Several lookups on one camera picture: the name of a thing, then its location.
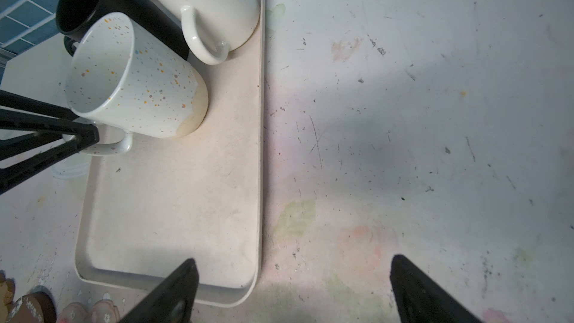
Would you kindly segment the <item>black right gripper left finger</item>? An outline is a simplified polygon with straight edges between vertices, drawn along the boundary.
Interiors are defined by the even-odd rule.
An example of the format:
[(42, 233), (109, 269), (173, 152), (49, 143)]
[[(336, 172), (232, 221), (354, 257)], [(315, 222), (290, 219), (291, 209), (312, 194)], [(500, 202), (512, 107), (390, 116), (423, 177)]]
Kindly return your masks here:
[(191, 322), (199, 280), (195, 260), (185, 260), (120, 322)]

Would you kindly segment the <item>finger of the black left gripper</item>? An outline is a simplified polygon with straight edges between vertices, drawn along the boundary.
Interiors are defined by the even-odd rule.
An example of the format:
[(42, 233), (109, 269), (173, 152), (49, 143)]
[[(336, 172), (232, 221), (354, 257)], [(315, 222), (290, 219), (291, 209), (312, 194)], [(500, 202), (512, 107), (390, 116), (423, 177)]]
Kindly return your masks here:
[(66, 135), (69, 137), (66, 142), (40, 154), (42, 162), (58, 162), (97, 144), (100, 141), (97, 127), (78, 119), (70, 109), (2, 91), (1, 128), (25, 134), (1, 141), (1, 159), (37, 149)]
[[(11, 159), (21, 153), (37, 149), (46, 144), (63, 138), (59, 134), (27, 134), (16, 138), (1, 140), (1, 160)], [(98, 134), (88, 136), (72, 136), (63, 144), (47, 151), (19, 161), (1, 169), (1, 194), (32, 178), (48, 167), (64, 159), (94, 146), (100, 141)]]

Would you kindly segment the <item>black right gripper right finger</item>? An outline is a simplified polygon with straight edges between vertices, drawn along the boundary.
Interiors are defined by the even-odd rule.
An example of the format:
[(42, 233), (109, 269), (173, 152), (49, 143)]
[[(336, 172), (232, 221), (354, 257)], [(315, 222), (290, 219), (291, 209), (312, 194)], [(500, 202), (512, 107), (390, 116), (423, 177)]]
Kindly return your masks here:
[(402, 323), (480, 323), (480, 320), (404, 255), (395, 255), (390, 281)]

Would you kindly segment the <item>white speckled mug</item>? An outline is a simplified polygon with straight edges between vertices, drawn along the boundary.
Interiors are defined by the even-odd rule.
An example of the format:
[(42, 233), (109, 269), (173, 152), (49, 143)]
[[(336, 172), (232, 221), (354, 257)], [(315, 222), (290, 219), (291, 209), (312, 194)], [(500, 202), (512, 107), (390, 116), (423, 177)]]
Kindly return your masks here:
[(120, 12), (88, 30), (73, 55), (64, 91), (76, 115), (124, 132), (119, 142), (85, 150), (93, 156), (128, 152), (134, 134), (184, 137), (202, 124), (209, 107), (197, 70)]

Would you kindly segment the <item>brown paw shaped coaster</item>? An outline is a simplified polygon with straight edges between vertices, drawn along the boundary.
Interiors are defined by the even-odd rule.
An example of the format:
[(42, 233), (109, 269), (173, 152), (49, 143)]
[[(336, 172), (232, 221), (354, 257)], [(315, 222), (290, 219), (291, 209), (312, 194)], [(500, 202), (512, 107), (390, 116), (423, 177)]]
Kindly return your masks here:
[(13, 307), (13, 297), (16, 291), (13, 279), (6, 278), (4, 271), (0, 272), (0, 321), (6, 322)]

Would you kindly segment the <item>glossy brown scratched coaster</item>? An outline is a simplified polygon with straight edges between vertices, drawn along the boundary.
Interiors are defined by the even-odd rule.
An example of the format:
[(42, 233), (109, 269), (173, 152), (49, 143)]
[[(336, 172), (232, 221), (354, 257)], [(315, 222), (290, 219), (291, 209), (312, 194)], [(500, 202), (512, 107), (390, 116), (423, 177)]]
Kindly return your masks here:
[(56, 323), (57, 313), (51, 297), (34, 292), (19, 298), (7, 315), (6, 323)]

